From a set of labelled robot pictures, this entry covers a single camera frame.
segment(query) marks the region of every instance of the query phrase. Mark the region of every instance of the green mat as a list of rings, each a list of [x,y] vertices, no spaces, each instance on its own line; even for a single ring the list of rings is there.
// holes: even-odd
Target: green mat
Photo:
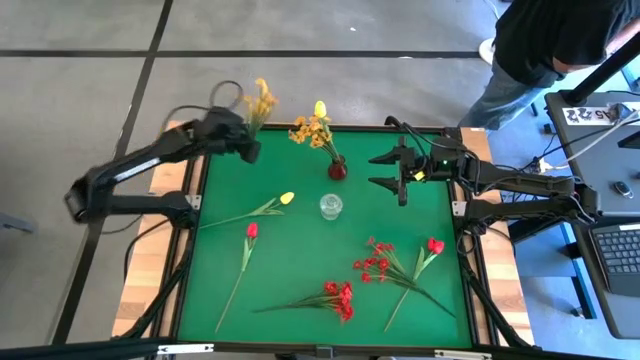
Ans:
[[[396,166],[371,165],[369,158],[389,151],[397,133],[337,132],[336,146],[345,156],[347,178],[328,178],[329,158],[319,149],[298,145],[284,130],[263,130],[262,151],[254,165],[237,155],[212,159],[204,193],[201,224],[254,210],[292,191],[286,215],[244,219],[199,230],[178,332],[182,341],[328,344],[361,346],[469,347],[468,315],[455,252],[446,183],[409,186],[409,204],[399,207],[388,190],[371,184],[371,176],[397,176]],[[340,217],[327,221],[320,198],[339,195]],[[246,227],[260,232],[226,318],[215,327],[240,271]],[[391,328],[383,328],[403,289],[391,283],[364,284],[352,269],[371,253],[369,236],[395,245],[405,268],[413,270],[419,247],[429,236],[446,248],[419,279],[456,318],[419,294],[410,292]],[[286,304],[320,291],[325,281],[353,283],[354,318],[341,325],[329,310],[253,310]]]

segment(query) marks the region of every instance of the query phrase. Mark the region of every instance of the flower stem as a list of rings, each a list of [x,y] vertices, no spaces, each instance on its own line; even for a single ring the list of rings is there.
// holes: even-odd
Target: flower stem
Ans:
[[[387,332],[387,330],[389,330],[389,326],[391,326],[391,322],[393,322],[393,319],[396,317],[396,313],[398,312],[398,309],[400,308],[400,305],[404,301],[404,298],[407,297],[408,293],[409,293],[409,288],[405,289],[404,294],[402,294],[402,297],[400,298],[400,301],[398,301],[398,304],[396,305],[396,308],[393,309],[393,313],[391,314],[391,317],[389,318],[389,321],[387,321],[387,326],[384,327],[384,332]]]
[[[232,217],[232,218],[229,218],[229,219],[225,219],[225,220],[222,220],[222,221],[215,222],[213,224],[207,224],[207,225],[200,226],[200,229],[204,229],[204,228],[208,228],[210,226],[216,226],[216,225],[228,223],[228,222],[235,221],[235,220],[240,220],[242,218],[246,218],[246,217],[249,217],[249,216],[250,216],[250,214],[245,214],[245,215]]]
[[[218,329],[220,329],[220,325],[222,325],[222,320],[224,320],[224,316],[227,315],[227,310],[229,310],[229,305],[231,305],[231,300],[236,294],[236,289],[238,289],[238,284],[240,284],[240,279],[242,278],[242,274],[244,271],[240,271],[240,275],[238,275],[238,280],[236,280],[236,284],[233,286],[233,290],[231,290],[231,296],[229,296],[229,300],[227,300],[227,305],[225,305],[224,310],[222,311],[222,315],[220,316],[220,320],[218,320],[218,325],[216,326],[216,333]]]

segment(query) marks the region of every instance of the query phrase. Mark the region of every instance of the person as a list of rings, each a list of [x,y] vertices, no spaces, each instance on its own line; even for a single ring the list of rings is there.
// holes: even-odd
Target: person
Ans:
[[[545,88],[640,30],[640,0],[515,0],[496,23],[493,75],[459,126],[499,130]]]

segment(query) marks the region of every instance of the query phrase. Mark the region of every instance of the gray floor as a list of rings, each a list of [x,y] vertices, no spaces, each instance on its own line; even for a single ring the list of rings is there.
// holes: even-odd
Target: gray floor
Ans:
[[[0,49],[144,50],[162,5],[162,0],[5,0]],[[504,4],[497,5],[504,10]],[[493,36],[494,21],[482,0],[409,0],[402,6],[383,0],[176,0],[160,48],[475,51]],[[35,235],[0,230],[0,347],[47,341],[84,233],[70,221],[62,196],[90,166],[112,157],[142,63],[141,58],[0,57],[0,211],[38,226]],[[380,124],[393,114],[415,125],[452,126],[489,76],[489,67],[478,59],[158,59],[129,149],[148,144],[170,108],[206,104],[211,86],[224,79],[252,92],[253,80],[266,78],[280,99],[273,121],[309,113],[322,99],[337,123]],[[610,86],[624,87],[620,78]],[[494,134],[497,161],[523,164],[539,153],[548,141],[538,131],[545,121],[546,115],[533,119],[527,111]],[[118,192],[144,193],[148,185],[146,175]],[[127,220],[109,219],[105,229]],[[123,254],[135,231],[101,239],[71,341],[109,337]],[[640,349],[637,341],[613,339],[602,320],[580,321],[550,307],[545,300],[550,294],[575,303],[570,283],[525,279],[523,286],[539,345],[594,355],[612,351],[619,357]],[[570,338],[559,341],[554,329]]]

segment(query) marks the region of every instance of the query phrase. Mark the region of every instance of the clear glass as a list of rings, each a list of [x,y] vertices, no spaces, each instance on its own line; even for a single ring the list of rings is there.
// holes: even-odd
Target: clear glass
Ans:
[[[342,199],[336,194],[327,194],[320,199],[320,212],[327,220],[335,220],[342,211]]]

